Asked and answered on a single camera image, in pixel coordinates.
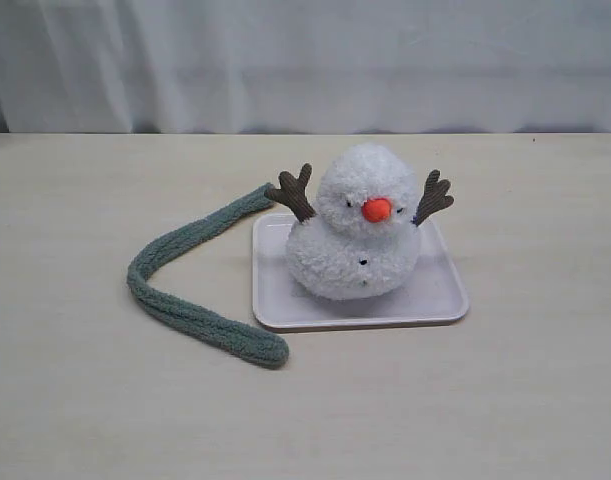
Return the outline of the white plush snowman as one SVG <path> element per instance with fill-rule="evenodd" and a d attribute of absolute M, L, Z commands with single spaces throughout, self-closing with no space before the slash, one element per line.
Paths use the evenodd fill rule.
<path fill-rule="evenodd" d="M 333 301 L 399 288 L 418 262 L 422 225 L 454 203 L 450 180 L 433 169 L 419 183 L 410 164 L 376 143 L 343 151 L 309 199 L 312 171 L 309 163 L 297 173 L 282 171 L 264 193 L 294 217 L 285 243 L 291 277 Z"/>

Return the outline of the white rectangular tray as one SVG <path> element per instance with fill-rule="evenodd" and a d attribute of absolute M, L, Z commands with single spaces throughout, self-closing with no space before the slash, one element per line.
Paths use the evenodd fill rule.
<path fill-rule="evenodd" d="M 462 319 L 469 296 L 439 225 L 420 227 L 421 252 L 411 278 L 375 298 L 331 301 L 311 295 L 287 271 L 287 213 L 260 216 L 252 228 L 252 311 L 274 332 L 449 325 Z"/>

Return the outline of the green knitted scarf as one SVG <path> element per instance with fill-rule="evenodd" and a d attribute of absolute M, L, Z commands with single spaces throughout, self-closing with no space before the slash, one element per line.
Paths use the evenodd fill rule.
<path fill-rule="evenodd" d="M 228 319 L 148 284 L 163 266 L 216 238 L 238 221 L 273 206 L 265 183 L 209 215 L 165 233 L 142 248 L 126 269 L 126 285 L 135 303 L 164 326 L 265 369 L 283 367 L 288 343 L 262 328 Z"/>

